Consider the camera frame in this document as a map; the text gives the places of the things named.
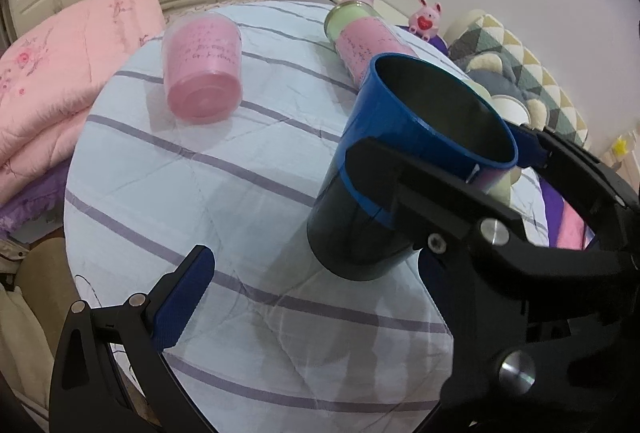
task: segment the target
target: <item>pink quilt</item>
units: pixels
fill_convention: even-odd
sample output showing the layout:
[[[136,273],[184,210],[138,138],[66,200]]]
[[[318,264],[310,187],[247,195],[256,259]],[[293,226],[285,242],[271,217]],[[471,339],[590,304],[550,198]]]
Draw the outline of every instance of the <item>pink quilt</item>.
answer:
[[[0,206],[73,153],[102,87],[162,30],[158,0],[83,0],[0,57]]]

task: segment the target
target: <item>blue and black cup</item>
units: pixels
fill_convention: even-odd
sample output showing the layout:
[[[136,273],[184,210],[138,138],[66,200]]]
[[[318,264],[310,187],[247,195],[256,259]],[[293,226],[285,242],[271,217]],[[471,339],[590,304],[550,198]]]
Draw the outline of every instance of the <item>blue and black cup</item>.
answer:
[[[484,191],[518,159],[504,120],[461,80],[408,55],[374,57],[306,225],[316,258],[357,281],[376,279],[412,254],[391,214],[356,191],[347,175],[345,153],[365,137]]]

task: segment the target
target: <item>silver bolt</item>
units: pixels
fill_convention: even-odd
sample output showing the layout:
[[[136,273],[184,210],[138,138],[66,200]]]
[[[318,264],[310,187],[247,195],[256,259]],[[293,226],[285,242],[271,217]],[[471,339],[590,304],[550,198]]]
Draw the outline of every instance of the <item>silver bolt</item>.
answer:
[[[139,307],[140,305],[143,305],[145,301],[146,295],[137,293],[129,298],[129,305],[131,305],[132,307]]]
[[[438,233],[429,235],[427,246],[433,254],[444,254],[447,251],[447,242]]]
[[[84,310],[84,307],[86,307],[84,301],[76,301],[73,305],[71,305],[71,312],[73,312],[74,314],[80,314]]]
[[[484,219],[480,223],[480,232],[491,245],[504,245],[509,241],[509,230],[495,218]]]
[[[498,380],[512,395],[524,395],[536,382],[536,365],[528,353],[516,350],[504,358]]]

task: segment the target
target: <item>pink label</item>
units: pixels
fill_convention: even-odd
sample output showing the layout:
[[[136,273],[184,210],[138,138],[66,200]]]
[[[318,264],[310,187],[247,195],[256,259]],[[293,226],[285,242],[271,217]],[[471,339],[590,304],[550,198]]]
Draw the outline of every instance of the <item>pink label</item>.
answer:
[[[372,57],[383,52],[416,56],[411,47],[402,43],[385,22],[373,16],[360,18],[347,25],[335,41],[335,49],[358,88]]]
[[[227,73],[239,80],[240,33],[224,16],[197,18],[177,29],[164,44],[165,83],[169,88],[198,73]]]

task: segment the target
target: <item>round table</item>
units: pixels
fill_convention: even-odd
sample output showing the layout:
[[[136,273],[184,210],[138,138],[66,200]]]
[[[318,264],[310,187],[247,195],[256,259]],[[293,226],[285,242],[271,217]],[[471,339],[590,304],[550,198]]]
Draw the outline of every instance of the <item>round table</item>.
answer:
[[[355,99],[327,6],[218,10],[242,32],[240,108],[192,126],[169,111],[161,38],[108,82],[68,177],[69,266],[92,306],[148,292],[196,244],[216,273],[164,352],[221,433],[412,431],[450,373],[452,337],[417,256],[366,283],[325,270],[305,220]],[[462,73],[398,29],[419,57]],[[116,359],[135,381],[126,355]]]

